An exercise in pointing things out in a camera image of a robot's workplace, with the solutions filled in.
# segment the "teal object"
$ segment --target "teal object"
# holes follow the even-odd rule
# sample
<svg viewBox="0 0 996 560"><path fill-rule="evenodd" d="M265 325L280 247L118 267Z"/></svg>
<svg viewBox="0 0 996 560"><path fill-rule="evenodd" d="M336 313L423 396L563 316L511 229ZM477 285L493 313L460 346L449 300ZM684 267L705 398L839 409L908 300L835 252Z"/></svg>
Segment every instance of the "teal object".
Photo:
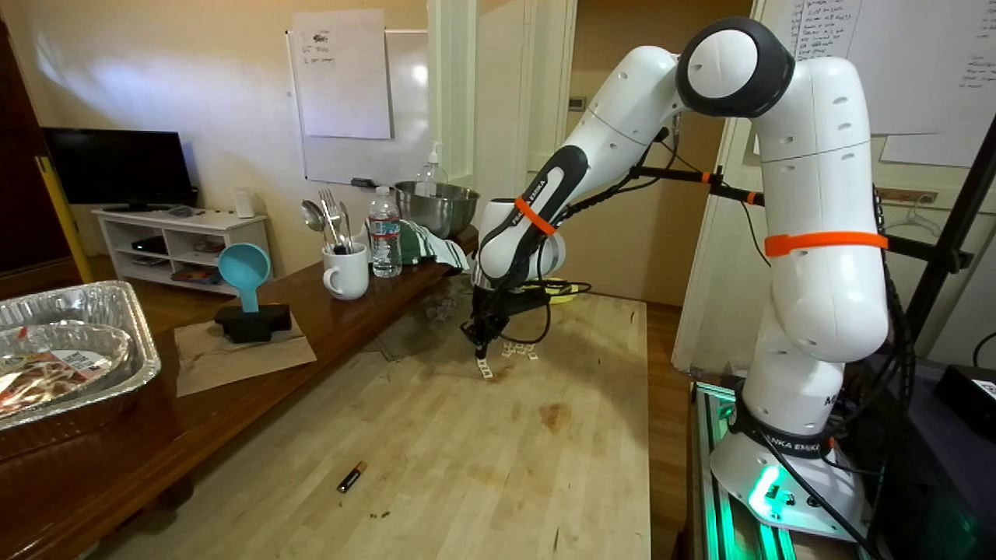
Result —
<svg viewBox="0 0 996 560"><path fill-rule="evenodd" d="M270 280L270 254L256 244L233 244L219 254L219 275L238 289L244 313L258 313L256 289Z"/></svg>

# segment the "small pen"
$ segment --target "small pen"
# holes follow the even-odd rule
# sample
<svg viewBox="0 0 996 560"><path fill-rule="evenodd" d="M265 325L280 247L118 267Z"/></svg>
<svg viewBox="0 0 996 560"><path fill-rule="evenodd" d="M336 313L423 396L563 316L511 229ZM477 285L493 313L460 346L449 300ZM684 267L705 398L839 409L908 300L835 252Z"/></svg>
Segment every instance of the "small pen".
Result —
<svg viewBox="0 0 996 560"><path fill-rule="evenodd" d="M358 461L336 486L341 496L347 496L358 480L363 474L368 470L368 461Z"/></svg>

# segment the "television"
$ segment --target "television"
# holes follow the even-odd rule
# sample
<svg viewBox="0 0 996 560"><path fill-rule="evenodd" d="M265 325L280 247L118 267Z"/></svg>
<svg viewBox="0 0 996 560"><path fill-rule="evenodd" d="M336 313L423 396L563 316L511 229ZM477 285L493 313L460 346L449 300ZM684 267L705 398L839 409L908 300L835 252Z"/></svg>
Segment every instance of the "television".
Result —
<svg viewBox="0 0 996 560"><path fill-rule="evenodd" d="M152 212L195 206L181 134L45 129L65 203Z"/></svg>

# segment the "orange stripe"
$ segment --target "orange stripe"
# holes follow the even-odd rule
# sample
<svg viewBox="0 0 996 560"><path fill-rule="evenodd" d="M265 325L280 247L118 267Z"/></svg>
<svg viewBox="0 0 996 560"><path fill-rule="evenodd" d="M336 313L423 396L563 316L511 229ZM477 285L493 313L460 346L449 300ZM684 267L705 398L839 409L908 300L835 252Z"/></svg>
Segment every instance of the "orange stripe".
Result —
<svg viewBox="0 0 996 560"><path fill-rule="evenodd" d="M517 212L527 216L527 221L534 221L534 227L543 229L545 237L558 232L558 227L543 216L535 216L535 209L527 199L517 199Z"/></svg>
<svg viewBox="0 0 996 560"><path fill-rule="evenodd" d="M818 247L879 247L889 250L889 237L870 232L870 229L818 229L818 232L801 232L801 237L769 237L765 254L781 257L794 250L818 250Z"/></svg>

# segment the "cup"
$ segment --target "cup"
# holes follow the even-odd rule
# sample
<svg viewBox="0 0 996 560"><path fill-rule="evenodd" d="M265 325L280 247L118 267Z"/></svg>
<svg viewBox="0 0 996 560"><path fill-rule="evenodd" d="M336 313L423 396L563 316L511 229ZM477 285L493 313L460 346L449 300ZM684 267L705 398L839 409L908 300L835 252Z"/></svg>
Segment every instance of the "cup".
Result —
<svg viewBox="0 0 996 560"><path fill-rule="evenodd" d="M320 250L320 284L334 300L363 300L372 289L368 252L363 247L324 247Z"/></svg>

